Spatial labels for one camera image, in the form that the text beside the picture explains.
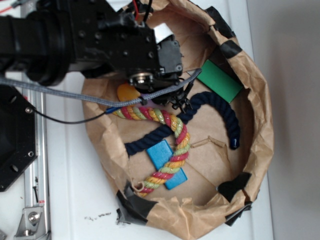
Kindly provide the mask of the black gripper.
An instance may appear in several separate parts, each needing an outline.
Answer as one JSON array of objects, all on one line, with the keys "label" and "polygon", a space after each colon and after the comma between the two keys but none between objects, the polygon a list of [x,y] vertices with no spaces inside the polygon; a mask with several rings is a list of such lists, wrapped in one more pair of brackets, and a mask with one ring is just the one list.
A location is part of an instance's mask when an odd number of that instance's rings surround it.
[{"label": "black gripper", "polygon": [[130,11],[117,12],[105,0],[70,0],[73,57],[69,70],[87,78],[124,78],[147,94],[180,83],[180,45],[174,35],[157,41],[155,31]]}]

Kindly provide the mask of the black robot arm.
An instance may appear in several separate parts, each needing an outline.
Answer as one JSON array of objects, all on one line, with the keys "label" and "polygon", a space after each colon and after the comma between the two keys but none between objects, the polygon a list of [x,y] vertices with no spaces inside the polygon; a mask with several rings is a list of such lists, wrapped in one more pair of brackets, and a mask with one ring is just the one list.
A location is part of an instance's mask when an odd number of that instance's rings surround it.
[{"label": "black robot arm", "polygon": [[86,78],[109,75],[126,79],[143,94],[158,92],[152,101],[189,104],[181,86],[180,45],[170,34],[157,40],[139,10],[149,4],[133,1],[114,10],[105,0],[39,0],[24,18],[0,19],[0,72],[23,72],[43,86],[58,85],[69,72]]}]

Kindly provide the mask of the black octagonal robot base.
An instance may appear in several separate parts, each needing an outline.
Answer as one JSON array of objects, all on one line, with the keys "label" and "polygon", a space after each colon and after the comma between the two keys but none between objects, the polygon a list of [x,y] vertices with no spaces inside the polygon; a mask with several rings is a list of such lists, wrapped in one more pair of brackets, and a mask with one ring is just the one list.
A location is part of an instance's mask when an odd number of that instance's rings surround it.
[{"label": "black octagonal robot base", "polygon": [[7,191],[36,159],[34,106],[14,87],[0,86],[0,191]]}]

